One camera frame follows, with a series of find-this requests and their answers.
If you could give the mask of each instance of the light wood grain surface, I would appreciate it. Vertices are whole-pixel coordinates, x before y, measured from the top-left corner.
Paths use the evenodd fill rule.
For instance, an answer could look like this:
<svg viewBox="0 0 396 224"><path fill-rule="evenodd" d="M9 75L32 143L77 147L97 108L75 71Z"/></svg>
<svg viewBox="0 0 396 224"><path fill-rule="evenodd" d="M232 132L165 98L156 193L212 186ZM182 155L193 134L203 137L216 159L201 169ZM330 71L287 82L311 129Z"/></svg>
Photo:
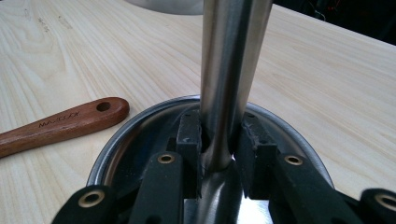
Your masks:
<svg viewBox="0 0 396 224"><path fill-rule="evenodd" d="M202 16L122 0L0 1L0 133L109 96L131 118L198 94L201 39ZM395 59L392 45L273 7L249 101L300 132L337 189L396 190ZM1 159L0 223L50 223L120 126Z"/></svg>

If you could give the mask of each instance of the stainless steel rod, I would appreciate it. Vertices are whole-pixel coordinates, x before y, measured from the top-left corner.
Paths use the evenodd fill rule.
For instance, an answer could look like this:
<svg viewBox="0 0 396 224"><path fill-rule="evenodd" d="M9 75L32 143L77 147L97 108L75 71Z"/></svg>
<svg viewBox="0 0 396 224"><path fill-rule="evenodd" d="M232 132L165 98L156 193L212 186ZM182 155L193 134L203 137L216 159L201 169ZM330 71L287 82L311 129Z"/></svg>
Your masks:
<svg viewBox="0 0 396 224"><path fill-rule="evenodd" d="M205 0L200 116L207 171L232 159L272 0Z"/></svg>

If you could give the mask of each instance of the wooden handle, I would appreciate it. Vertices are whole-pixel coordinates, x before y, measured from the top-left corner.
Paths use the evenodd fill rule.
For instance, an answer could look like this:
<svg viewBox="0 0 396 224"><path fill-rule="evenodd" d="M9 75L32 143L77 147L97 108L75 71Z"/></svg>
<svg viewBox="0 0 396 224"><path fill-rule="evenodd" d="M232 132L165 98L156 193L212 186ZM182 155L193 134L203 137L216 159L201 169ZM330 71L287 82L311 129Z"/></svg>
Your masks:
<svg viewBox="0 0 396 224"><path fill-rule="evenodd" d="M124 120L128 102L108 97L79 105L0 134L0 158L34 147L94 133Z"/></svg>

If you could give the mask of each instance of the dark background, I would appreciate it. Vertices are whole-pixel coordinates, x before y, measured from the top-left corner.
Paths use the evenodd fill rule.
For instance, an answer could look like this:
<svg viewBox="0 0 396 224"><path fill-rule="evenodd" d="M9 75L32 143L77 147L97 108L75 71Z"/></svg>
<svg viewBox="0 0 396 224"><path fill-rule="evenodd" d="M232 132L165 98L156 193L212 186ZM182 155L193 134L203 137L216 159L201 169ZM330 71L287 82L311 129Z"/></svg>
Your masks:
<svg viewBox="0 0 396 224"><path fill-rule="evenodd" d="M396 45L396 0L274 0L274 3Z"/></svg>

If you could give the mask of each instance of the shiny metal shaft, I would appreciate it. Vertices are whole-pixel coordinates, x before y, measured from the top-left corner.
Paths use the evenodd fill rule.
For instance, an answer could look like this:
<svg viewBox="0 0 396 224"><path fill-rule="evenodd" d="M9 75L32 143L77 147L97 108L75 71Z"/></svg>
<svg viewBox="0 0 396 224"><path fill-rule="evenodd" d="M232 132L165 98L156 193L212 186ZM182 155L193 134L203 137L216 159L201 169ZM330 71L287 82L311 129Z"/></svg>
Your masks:
<svg viewBox="0 0 396 224"><path fill-rule="evenodd" d="M208 148L202 165L231 161L272 0L205 0L200 116Z"/></svg>

